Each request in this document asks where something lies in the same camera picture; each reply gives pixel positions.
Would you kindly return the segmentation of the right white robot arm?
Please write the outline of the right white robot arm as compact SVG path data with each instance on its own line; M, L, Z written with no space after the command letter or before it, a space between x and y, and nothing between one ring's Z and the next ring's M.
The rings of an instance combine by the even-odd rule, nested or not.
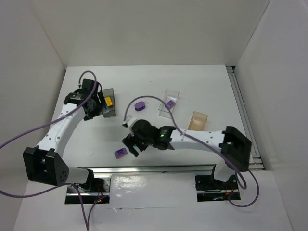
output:
M143 119L127 118L123 127L129 135L122 142L138 157L152 146L158 150L199 150L213 152L221 160L212 170L212 179L227 182L236 172L247 172L252 143L238 129L227 126L223 131L184 130L174 126L157 128Z

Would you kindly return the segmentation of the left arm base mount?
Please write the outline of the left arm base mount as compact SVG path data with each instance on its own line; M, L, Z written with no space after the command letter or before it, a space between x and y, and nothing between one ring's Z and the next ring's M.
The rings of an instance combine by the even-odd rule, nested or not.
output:
M111 176L102 176L98 178L94 185L89 190L84 190L78 187L84 204L93 204L97 201L98 204L110 203ZM79 205L80 199L76 189L72 186L67 187L64 203L66 205Z

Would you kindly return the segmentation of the purple rounded lego brick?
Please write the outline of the purple rounded lego brick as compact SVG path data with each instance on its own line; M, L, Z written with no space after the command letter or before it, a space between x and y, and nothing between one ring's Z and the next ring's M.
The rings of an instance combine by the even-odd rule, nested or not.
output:
M139 101L134 104L135 111L139 112L145 109L145 102L144 101Z

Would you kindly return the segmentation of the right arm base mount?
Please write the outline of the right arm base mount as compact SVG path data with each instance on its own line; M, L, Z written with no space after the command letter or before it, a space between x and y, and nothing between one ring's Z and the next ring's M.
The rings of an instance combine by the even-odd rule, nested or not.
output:
M213 165L193 166L195 172L195 188L197 202L218 202L240 200L239 186L235 175L227 182L215 180L212 176Z

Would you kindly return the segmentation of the yellow lego brick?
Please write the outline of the yellow lego brick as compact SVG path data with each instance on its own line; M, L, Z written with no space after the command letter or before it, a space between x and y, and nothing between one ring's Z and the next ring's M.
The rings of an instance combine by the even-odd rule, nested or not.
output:
M106 105L107 105L108 107L113 107L113 106L114 106L114 104L113 104L112 99L111 99L110 96L104 97L104 100L105 100L105 103L106 103Z

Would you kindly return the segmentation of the purple sloped lego brick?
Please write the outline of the purple sloped lego brick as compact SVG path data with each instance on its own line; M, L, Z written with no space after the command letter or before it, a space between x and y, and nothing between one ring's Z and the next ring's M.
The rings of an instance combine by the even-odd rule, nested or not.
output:
M127 152L126 148L121 148L121 149L116 150L114 152L116 159L120 159L120 158L126 156L127 154L128 154L128 152Z

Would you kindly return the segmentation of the purple square lego brick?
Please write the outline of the purple square lego brick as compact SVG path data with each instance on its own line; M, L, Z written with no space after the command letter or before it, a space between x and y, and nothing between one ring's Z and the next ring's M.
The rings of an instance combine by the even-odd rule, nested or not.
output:
M173 108L175 106L176 102L173 100L169 100L166 104L165 104L165 108L170 110L171 108Z

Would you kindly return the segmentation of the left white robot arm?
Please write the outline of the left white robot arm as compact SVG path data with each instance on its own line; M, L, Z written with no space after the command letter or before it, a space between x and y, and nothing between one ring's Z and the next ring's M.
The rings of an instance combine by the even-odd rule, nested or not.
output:
M93 119L108 111L102 91L93 80L84 79L81 88L68 94L64 100L59 121L45 137L23 153L27 177L30 181L62 186L79 184L88 191L95 183L90 169L70 167L63 160L65 147L81 121Z

